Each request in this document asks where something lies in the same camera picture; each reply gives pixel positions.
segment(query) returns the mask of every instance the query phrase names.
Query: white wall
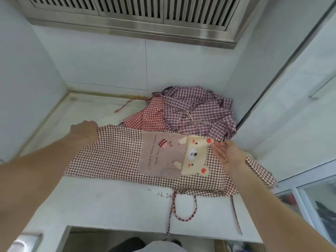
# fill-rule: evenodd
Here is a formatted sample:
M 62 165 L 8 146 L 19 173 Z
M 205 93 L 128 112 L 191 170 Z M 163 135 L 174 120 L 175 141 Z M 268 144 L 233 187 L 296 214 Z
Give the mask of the white wall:
M 336 74 L 335 40 L 332 13 L 233 138 L 278 181 L 336 159 L 336 87 L 309 98 Z
M 234 50 L 42 26 L 33 29 L 74 89 L 147 95 L 147 91 L 178 85 L 203 86 L 220 93 L 263 8 Z
M 222 91 L 239 122 L 334 0 L 270 0 Z
M 6 0 L 0 0 L 0 32 L 0 159 L 8 161 L 65 88 L 28 21 Z

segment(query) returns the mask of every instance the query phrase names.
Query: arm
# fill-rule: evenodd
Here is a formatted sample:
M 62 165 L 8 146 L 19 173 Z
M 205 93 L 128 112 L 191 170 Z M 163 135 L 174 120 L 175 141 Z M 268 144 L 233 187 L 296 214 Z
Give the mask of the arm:
M 271 252 L 336 249 L 303 218 L 287 208 L 246 165 L 246 155 L 233 141 L 216 141 L 213 153 L 237 187 L 265 246 Z
M 77 153 L 97 140 L 84 121 L 49 146 L 0 165 L 0 252 L 6 252 L 61 180 Z

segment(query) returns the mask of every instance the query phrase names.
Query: brown gingham apron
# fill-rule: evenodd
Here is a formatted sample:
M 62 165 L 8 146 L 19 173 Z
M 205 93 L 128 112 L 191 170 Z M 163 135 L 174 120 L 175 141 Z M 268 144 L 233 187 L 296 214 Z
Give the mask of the brown gingham apron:
M 188 219 L 193 218 L 197 210 L 196 196 L 225 197 L 237 194 L 238 191 L 233 185 L 228 174 L 223 171 L 221 163 L 208 147 L 208 154 L 205 165 L 210 169 L 207 177 L 199 174 L 182 175 L 180 178 L 168 178 L 150 176 L 138 172 L 143 133 L 141 130 L 134 130 L 128 127 L 107 125 L 98 128 L 98 140 L 90 146 L 82 149 L 81 152 L 70 163 L 65 174 L 75 177 L 103 178 L 136 182 L 155 186 L 170 187 L 174 189 L 172 205 L 168 220 L 167 235 L 170 230 L 170 217 L 175 212 L 175 198 L 177 194 L 193 195 L 195 198 L 195 211 Z M 275 178 L 264 169 L 257 161 L 246 156 L 247 165 L 257 174 L 267 187 L 275 184 Z

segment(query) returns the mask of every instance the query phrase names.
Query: metal range hood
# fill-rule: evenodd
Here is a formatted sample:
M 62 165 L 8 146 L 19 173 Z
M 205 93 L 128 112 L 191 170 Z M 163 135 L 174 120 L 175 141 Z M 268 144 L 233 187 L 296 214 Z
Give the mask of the metal range hood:
M 17 0 L 33 25 L 233 49 L 267 0 Z

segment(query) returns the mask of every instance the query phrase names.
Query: bear pocket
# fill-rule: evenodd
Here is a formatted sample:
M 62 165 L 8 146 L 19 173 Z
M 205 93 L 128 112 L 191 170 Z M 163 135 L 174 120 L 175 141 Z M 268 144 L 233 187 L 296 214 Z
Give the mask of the bear pocket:
M 157 177 L 181 178 L 181 168 L 187 144 L 179 141 L 185 135 L 165 132 L 142 132 L 142 144 L 137 172 Z

